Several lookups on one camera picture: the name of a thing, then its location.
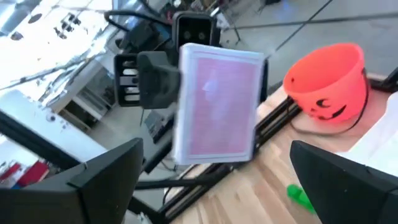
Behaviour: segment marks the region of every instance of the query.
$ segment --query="floor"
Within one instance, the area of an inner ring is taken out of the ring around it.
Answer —
[[[313,18],[358,16],[398,9],[396,0],[282,0],[259,11],[259,0],[241,0],[229,14],[237,17],[235,26],[273,24],[278,22],[306,21]],[[221,36],[224,47],[262,52],[269,57],[269,85],[283,79],[287,70],[311,51],[337,42],[356,42],[365,53],[366,68],[373,73],[388,75],[398,67],[398,19],[380,19],[361,22],[339,22],[331,24],[307,24],[305,26],[283,26],[257,29],[241,29],[241,41],[233,30]],[[140,135],[139,127],[142,110],[139,108],[114,108],[93,130],[91,136],[100,144],[111,149],[124,141]],[[163,179],[174,173],[163,167],[155,169],[142,179]],[[154,208],[162,204],[162,190],[138,192]],[[128,213],[126,223],[139,223]]]

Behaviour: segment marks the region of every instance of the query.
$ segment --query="metal extrusion frame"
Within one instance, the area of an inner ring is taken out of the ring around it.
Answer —
[[[373,89],[388,93],[398,91],[397,81],[398,68],[383,81],[369,79]],[[273,135],[280,131],[300,112],[301,109],[291,98],[288,97],[262,121],[260,121],[256,126],[253,157],[256,156],[260,147],[266,141],[273,137]],[[31,130],[19,124],[1,111],[0,133],[3,133],[16,143],[26,147],[38,156],[62,169],[69,169],[80,163],[68,154],[65,154],[57,146],[54,146],[52,143],[33,133]],[[140,181],[137,183],[135,190],[163,189],[171,187],[183,187],[183,189],[176,193],[159,210],[151,208],[149,205],[141,202],[135,197],[131,198],[128,209],[137,215],[140,215],[141,213],[145,214],[153,224],[170,223],[230,172],[247,163],[248,162],[211,164],[201,174],[192,179]]]

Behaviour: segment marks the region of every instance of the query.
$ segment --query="wooden tabletop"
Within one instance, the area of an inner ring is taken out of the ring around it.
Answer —
[[[257,109],[258,120],[270,113],[286,96],[283,89],[279,88],[268,97]],[[347,151],[384,114],[388,96],[387,93],[371,90],[369,103],[361,121],[353,129],[339,136],[299,134],[290,125],[286,125],[261,147],[255,159],[242,169],[230,173],[175,219],[173,224],[320,223],[316,215],[312,215],[287,197],[286,187],[299,184],[289,159],[292,141],[299,139],[331,152]],[[300,113],[292,123],[301,129],[335,132],[345,129],[354,121],[355,118],[343,124],[329,125],[316,122]],[[198,172],[193,171],[187,176],[197,175]]]

